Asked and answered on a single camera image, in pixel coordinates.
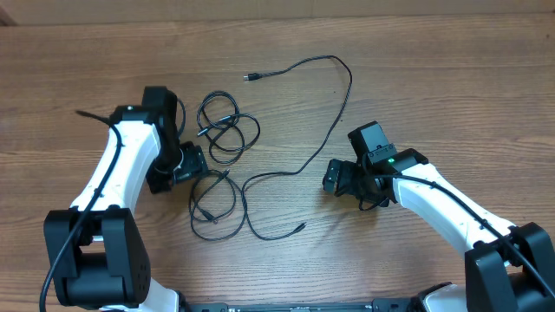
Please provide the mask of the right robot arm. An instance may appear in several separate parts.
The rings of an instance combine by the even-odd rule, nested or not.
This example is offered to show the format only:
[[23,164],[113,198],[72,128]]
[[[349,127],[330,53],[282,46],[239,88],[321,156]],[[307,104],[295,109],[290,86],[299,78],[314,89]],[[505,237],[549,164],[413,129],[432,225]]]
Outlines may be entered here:
[[413,148],[397,151],[372,121],[348,135],[356,161],[332,159],[323,189],[350,195],[361,211],[391,203],[428,223],[463,257],[465,283],[440,283],[373,311],[532,312],[554,309],[554,247],[535,223],[517,226],[451,185]]

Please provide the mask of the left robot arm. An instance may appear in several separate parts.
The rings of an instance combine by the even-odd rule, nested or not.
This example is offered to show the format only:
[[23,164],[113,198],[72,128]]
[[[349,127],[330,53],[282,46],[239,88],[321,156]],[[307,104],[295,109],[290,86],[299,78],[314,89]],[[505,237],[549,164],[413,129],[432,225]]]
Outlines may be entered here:
[[185,297],[163,287],[151,264],[134,211],[141,188],[169,192],[208,172],[200,146],[180,142],[185,107],[166,87],[146,87],[139,106],[118,106],[100,121],[108,143],[88,184],[67,210],[50,211],[43,234],[50,287],[66,307],[98,311],[185,311]]

